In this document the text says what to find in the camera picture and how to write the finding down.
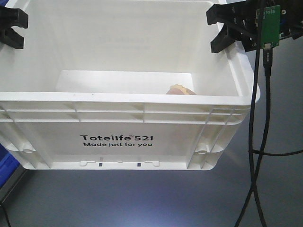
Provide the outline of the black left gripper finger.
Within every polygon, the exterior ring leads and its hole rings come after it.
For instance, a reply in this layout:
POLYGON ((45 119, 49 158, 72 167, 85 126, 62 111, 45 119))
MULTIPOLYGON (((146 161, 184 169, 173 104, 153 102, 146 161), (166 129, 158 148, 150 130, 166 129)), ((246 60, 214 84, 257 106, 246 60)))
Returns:
POLYGON ((6 29, 13 26, 28 28, 28 14, 19 8, 0 7, 0 28, 6 29))
POLYGON ((24 48, 24 37, 19 35, 11 27, 0 31, 0 42, 14 49, 24 48))

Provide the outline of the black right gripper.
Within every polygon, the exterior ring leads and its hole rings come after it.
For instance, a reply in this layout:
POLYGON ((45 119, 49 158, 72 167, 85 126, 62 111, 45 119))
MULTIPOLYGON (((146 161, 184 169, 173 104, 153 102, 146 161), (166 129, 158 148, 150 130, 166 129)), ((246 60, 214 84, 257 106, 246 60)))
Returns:
MULTIPOLYGON (((231 26, 243 19, 245 3, 214 4, 207 12, 208 25, 223 23, 218 35, 210 42, 211 52, 219 53, 235 41, 243 42, 246 27, 231 26)), ((257 37, 248 38, 243 44, 246 52, 273 49, 279 42, 303 36, 303 2, 301 0, 266 0, 263 9, 260 44, 257 37)))

